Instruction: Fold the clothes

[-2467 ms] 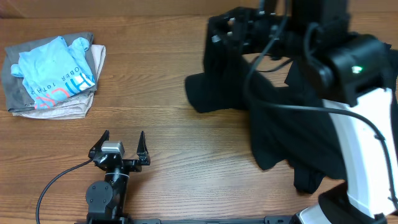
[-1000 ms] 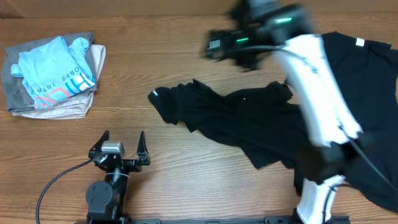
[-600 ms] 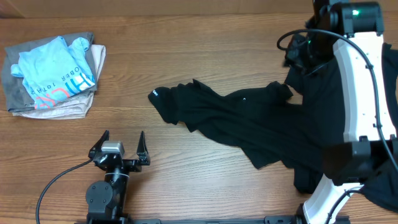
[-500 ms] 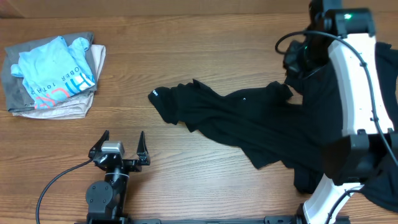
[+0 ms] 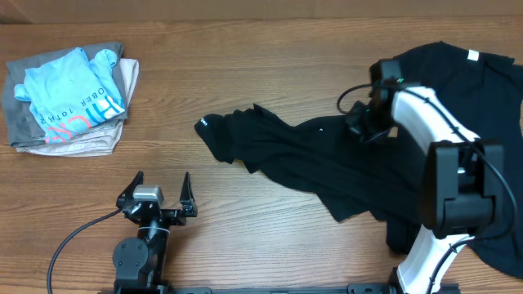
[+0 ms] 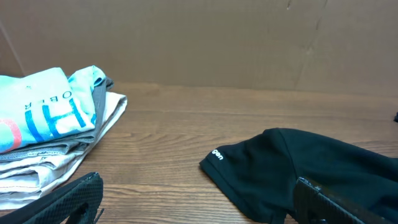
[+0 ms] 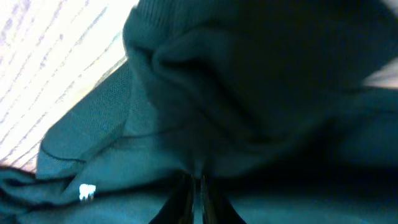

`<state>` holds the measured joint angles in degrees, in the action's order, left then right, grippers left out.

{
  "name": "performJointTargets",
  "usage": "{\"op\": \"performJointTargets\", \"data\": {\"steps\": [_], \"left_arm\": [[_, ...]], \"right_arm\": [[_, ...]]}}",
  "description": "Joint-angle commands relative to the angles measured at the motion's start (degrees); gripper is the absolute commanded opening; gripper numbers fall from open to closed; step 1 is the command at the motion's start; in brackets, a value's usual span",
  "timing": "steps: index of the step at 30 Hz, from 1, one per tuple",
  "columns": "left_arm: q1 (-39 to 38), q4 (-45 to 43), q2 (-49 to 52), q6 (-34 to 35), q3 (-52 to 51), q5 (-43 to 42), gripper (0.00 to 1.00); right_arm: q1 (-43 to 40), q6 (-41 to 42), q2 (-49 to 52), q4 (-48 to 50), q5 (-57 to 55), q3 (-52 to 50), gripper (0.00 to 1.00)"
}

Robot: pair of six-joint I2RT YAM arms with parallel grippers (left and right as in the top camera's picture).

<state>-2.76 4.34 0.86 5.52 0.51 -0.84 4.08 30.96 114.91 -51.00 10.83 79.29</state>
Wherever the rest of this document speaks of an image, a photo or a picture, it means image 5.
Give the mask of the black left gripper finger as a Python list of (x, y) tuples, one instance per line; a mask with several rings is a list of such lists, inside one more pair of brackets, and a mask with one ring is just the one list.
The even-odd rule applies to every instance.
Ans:
[(134, 190), (138, 185), (142, 185), (144, 182), (144, 172), (139, 171), (131, 183), (123, 190), (123, 192), (118, 196), (118, 200), (131, 198)]
[(194, 206), (195, 200), (191, 187), (190, 173), (187, 172), (184, 177), (184, 181), (181, 187), (181, 195), (179, 197), (179, 202), (182, 206)]

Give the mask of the black t-shirt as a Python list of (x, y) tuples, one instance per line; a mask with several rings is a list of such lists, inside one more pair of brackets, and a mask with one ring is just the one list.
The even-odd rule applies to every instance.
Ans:
[(259, 105), (209, 114), (194, 126), (216, 160), (240, 160), (285, 187), (312, 192), (336, 221), (370, 211), (419, 222), (422, 151), (405, 134), (378, 143), (350, 137), (343, 116), (290, 126)]

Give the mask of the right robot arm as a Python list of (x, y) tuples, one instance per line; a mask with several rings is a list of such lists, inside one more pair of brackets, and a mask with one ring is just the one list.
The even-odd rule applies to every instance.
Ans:
[(501, 175), (503, 148), (465, 128), (428, 87), (402, 79), (368, 85), (371, 101), (347, 117), (351, 130), (370, 142), (402, 126), (426, 156), (418, 213), (422, 223), (409, 254), (385, 283), (352, 283), (349, 293), (460, 291), (442, 278), (468, 244), (488, 239), (503, 212), (508, 189)]

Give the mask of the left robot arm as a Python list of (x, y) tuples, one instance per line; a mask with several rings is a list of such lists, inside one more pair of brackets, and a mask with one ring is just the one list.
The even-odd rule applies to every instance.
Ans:
[(174, 293), (176, 290), (163, 278), (170, 228), (184, 226), (198, 215), (186, 173), (179, 197), (180, 208), (163, 207), (163, 191), (159, 185), (146, 185), (144, 172), (139, 171), (129, 186), (118, 196), (116, 207), (125, 218), (138, 225), (137, 235), (125, 238), (113, 251), (116, 269), (115, 293)]

